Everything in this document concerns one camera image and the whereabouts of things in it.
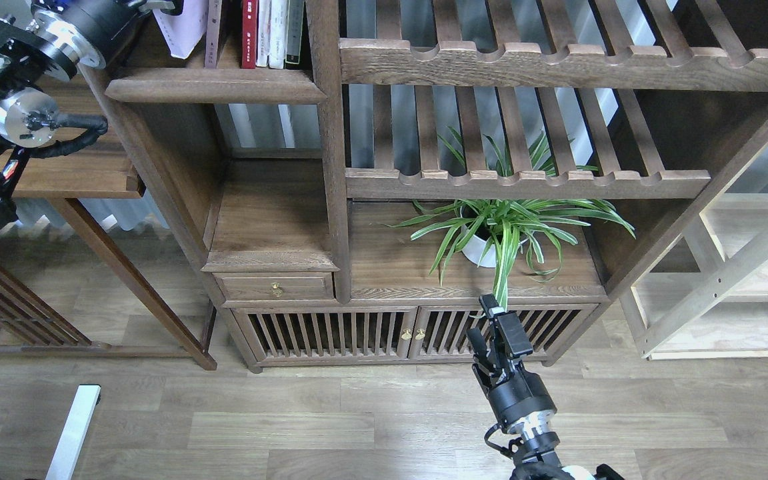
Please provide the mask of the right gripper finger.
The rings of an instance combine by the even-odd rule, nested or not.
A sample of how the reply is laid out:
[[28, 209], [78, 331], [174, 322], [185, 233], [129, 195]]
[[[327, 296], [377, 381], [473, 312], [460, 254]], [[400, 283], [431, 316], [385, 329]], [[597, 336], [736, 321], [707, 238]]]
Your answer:
[[500, 361], [518, 361], [534, 353], [520, 318], [501, 307], [493, 294], [482, 295], [479, 304], [493, 328], [493, 348]]
[[467, 337], [473, 348], [473, 370], [481, 377], [490, 377], [495, 371], [495, 365], [490, 360], [484, 335], [474, 327], [467, 331]]

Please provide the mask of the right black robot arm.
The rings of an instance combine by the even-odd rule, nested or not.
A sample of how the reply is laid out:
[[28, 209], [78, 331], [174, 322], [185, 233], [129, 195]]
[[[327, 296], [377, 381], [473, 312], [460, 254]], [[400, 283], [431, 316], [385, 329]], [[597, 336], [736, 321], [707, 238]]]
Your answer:
[[490, 323], [493, 346], [478, 328], [467, 332], [473, 346], [473, 373], [493, 408], [497, 422], [485, 443], [514, 462], [512, 479], [619, 479], [601, 464], [591, 473], [584, 467], [564, 467], [555, 452], [558, 435], [549, 422], [557, 413], [539, 374], [525, 370], [521, 358], [533, 352], [520, 319], [505, 310], [492, 294], [479, 298]]

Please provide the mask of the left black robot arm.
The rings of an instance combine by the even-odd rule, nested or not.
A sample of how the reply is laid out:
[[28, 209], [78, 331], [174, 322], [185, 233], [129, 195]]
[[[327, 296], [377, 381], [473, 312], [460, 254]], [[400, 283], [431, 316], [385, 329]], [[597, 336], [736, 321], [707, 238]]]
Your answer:
[[17, 219], [12, 195], [31, 158], [79, 152], [109, 128], [101, 115], [61, 113], [37, 80], [71, 80], [79, 64], [106, 67], [152, 10], [179, 15], [183, 2], [34, 1], [29, 27], [0, 18], [0, 228]]

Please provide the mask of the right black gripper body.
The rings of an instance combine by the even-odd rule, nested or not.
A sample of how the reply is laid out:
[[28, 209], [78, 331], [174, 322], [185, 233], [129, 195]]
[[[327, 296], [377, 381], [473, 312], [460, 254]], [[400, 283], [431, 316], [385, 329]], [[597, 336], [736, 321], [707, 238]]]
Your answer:
[[546, 434], [549, 420], [557, 412], [545, 384], [536, 373], [518, 365], [508, 377], [492, 377], [486, 359], [473, 359], [473, 372], [482, 386], [494, 416], [506, 434]]

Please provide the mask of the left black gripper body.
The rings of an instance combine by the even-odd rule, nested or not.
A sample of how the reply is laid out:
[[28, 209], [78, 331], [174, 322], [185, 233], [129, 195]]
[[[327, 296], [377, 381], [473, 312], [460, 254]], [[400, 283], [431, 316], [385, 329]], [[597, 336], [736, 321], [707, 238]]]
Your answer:
[[152, 10], [179, 15], [183, 1], [33, 1], [31, 32], [45, 42], [39, 47], [46, 71], [75, 71], [82, 63], [106, 67], [125, 46], [131, 27]]

